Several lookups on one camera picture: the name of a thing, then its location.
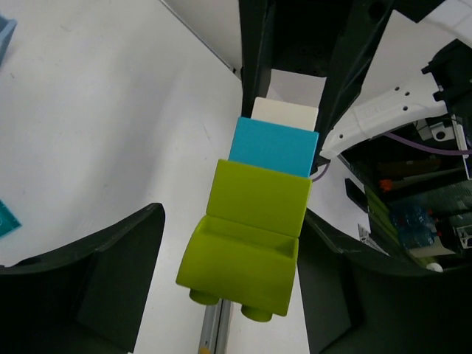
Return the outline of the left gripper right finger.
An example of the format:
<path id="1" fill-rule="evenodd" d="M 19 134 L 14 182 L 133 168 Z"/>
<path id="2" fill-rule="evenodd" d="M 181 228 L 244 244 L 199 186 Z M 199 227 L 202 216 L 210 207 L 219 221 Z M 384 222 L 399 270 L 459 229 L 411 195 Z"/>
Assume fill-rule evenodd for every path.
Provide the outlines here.
<path id="1" fill-rule="evenodd" d="M 376 251 L 307 211 L 298 273 L 311 353 L 469 353 L 471 267 Z"/>

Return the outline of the long green lego brick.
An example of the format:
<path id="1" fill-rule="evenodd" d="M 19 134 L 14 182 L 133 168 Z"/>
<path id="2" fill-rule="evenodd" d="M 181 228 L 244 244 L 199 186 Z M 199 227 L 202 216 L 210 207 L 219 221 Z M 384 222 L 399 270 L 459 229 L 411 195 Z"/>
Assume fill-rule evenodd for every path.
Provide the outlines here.
<path id="1" fill-rule="evenodd" d="M 256 322 L 286 316 L 310 188 L 309 178 L 219 160 L 176 283 L 202 305 L 238 303 Z"/>

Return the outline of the teal long lego brick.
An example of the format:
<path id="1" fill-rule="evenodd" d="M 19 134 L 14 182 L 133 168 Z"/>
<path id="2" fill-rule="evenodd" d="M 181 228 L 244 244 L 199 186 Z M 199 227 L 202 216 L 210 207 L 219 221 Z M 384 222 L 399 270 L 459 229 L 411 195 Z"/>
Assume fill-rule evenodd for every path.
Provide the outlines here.
<path id="1" fill-rule="evenodd" d="M 307 178 L 318 138 L 314 131 L 240 117 L 229 160 Z"/>

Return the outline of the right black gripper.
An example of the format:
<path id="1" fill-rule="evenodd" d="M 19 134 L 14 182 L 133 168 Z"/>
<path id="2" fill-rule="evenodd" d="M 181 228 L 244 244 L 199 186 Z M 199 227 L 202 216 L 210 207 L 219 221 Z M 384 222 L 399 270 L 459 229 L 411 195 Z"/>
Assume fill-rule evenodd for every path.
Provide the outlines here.
<path id="1" fill-rule="evenodd" d="M 241 115 L 250 117 L 255 99 L 267 96 L 272 68 L 327 76 L 313 160 L 325 164 L 322 145 L 361 93 L 394 6 L 393 1 L 240 1 Z"/>

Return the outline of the aluminium front rail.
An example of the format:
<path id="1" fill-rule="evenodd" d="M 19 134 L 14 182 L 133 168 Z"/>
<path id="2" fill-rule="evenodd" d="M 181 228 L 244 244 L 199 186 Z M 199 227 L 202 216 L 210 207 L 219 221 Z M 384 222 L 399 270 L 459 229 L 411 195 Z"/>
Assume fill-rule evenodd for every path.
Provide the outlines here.
<path id="1" fill-rule="evenodd" d="M 232 303 L 229 300 L 222 299 L 216 305 L 206 306 L 198 345 L 199 354 L 226 353 L 231 317 Z"/>

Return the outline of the cream lego brick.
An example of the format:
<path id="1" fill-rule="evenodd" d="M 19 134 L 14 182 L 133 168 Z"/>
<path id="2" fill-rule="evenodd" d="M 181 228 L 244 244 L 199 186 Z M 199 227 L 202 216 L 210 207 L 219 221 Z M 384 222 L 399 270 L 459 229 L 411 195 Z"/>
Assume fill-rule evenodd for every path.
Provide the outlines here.
<path id="1" fill-rule="evenodd" d="M 251 118 L 306 131 L 314 131 L 318 108 L 257 97 Z"/>

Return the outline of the small teal square lego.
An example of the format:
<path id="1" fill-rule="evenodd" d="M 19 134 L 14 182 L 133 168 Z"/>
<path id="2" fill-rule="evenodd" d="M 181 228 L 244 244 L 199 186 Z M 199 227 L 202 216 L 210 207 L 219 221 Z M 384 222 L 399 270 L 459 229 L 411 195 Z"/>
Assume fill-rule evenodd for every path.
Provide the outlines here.
<path id="1" fill-rule="evenodd" d="M 7 205 L 0 201 L 0 237 L 4 237 L 21 227 L 21 222 L 10 211 Z"/>

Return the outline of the light blue container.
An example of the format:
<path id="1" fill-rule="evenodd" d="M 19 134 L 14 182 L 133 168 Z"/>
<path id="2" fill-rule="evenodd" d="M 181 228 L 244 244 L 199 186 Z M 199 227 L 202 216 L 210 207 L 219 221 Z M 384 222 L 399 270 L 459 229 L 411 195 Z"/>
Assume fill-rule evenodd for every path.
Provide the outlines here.
<path id="1" fill-rule="evenodd" d="M 3 15 L 0 16 L 0 64 L 4 61 L 17 23 L 15 19 L 8 19 Z"/>

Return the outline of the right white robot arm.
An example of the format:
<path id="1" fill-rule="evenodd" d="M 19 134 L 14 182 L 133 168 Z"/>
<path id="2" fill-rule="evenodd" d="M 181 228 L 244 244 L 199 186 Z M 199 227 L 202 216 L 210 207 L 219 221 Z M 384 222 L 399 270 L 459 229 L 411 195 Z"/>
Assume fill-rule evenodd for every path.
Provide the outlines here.
<path id="1" fill-rule="evenodd" d="M 406 85 L 356 105 L 393 12 L 429 21 L 455 39 Z M 465 114 L 471 85 L 453 64 L 471 48 L 469 1 L 241 1 L 242 115 L 262 131 L 316 136 L 314 159 L 329 161 L 365 140 L 424 117 Z M 267 98 L 273 69 L 322 77 L 318 108 Z"/>

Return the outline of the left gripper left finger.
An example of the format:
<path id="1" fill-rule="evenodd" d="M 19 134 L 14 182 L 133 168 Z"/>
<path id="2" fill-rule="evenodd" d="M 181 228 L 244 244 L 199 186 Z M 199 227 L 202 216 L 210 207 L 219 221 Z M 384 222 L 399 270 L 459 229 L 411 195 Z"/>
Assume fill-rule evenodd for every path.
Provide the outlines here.
<path id="1" fill-rule="evenodd" d="M 1 268 L 3 353 L 132 353 L 165 222 L 150 204 L 56 250 Z"/>

